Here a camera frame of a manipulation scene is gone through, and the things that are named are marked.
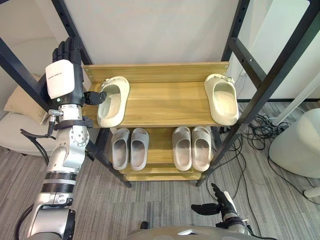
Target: robot finger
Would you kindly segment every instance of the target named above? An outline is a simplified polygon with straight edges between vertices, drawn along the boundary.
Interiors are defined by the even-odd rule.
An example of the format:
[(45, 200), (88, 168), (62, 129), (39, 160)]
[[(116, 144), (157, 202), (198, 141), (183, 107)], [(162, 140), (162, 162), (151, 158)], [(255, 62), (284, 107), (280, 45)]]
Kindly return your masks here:
[(59, 47), (58, 47), (58, 60), (62, 60), (64, 59), (64, 55), (65, 55), (65, 42), (62, 41), (60, 42), (59, 44)]
[(70, 62), (81, 65), (81, 42), (78, 37), (72, 38), (70, 50)]
[(70, 61), (70, 50), (71, 50), (72, 38), (68, 37), (64, 43), (64, 59)]
[(55, 50), (53, 50), (52, 52), (52, 62), (56, 62), (58, 60), (58, 48), (56, 48)]

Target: slide sandal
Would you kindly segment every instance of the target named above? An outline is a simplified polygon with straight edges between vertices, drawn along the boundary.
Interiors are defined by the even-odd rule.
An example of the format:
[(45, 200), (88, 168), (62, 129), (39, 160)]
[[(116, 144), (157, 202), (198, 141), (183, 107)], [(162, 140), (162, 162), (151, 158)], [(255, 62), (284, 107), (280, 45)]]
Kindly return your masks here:
[(111, 138), (112, 165), (116, 170), (123, 170), (128, 165), (129, 158), (129, 130), (119, 128)]
[(203, 126), (192, 130), (192, 166), (198, 171), (209, 168), (211, 161), (211, 136)]
[(211, 74), (204, 81), (212, 119), (221, 125), (234, 125), (239, 110), (234, 80), (221, 74)]
[(97, 122), (103, 128), (119, 125), (125, 116), (126, 102), (130, 85), (123, 76), (115, 76), (104, 80), (101, 93), (106, 93), (103, 103), (99, 104)]
[(191, 133), (186, 126), (177, 127), (172, 134), (173, 161), (180, 171), (191, 168)]
[(142, 170), (147, 163), (149, 134), (143, 128), (135, 128), (131, 134), (131, 167)]

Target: cream slipper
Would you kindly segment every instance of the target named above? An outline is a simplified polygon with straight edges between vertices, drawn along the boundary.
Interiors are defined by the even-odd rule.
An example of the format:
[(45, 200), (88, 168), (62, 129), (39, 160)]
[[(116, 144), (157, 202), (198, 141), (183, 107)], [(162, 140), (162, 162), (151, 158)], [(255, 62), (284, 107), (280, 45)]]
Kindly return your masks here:
[(221, 74), (211, 74), (204, 81), (212, 119), (221, 125), (234, 125), (239, 118), (234, 80)]
[(129, 82), (123, 76), (104, 80), (101, 92), (106, 98), (98, 107), (97, 122), (103, 128), (119, 125), (125, 116), (126, 102), (130, 90)]

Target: beige slipper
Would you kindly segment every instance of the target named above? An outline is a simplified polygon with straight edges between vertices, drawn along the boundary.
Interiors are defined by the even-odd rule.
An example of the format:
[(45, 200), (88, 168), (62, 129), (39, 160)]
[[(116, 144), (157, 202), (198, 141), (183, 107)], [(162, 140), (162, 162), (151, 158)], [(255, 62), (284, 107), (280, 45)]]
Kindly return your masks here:
[(211, 135), (203, 126), (196, 126), (192, 130), (192, 166), (204, 172), (211, 161)]
[(191, 133), (186, 126), (177, 127), (172, 135), (173, 161), (180, 171), (191, 168)]
[(142, 170), (147, 164), (149, 134), (143, 128), (135, 128), (131, 134), (131, 167)]

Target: shoe rack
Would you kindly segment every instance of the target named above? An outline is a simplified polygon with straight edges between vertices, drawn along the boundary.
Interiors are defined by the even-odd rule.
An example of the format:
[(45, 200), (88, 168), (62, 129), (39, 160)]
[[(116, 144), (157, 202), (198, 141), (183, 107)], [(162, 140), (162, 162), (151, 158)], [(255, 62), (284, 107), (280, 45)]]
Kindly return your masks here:
[[(204, 81), (210, 74), (224, 75), (228, 66), (229, 62), (84, 66), (90, 91), (99, 92), (100, 84), (115, 76), (130, 83), (124, 118), (117, 127), (146, 129), (149, 148), (144, 169), (134, 171), (128, 164), (120, 171), (128, 181), (194, 181), (201, 177), (193, 168), (176, 169), (172, 134), (179, 126), (219, 126), (210, 115)], [(97, 106), (87, 105), (82, 111), (100, 128)], [(112, 161), (111, 148), (107, 154)]]

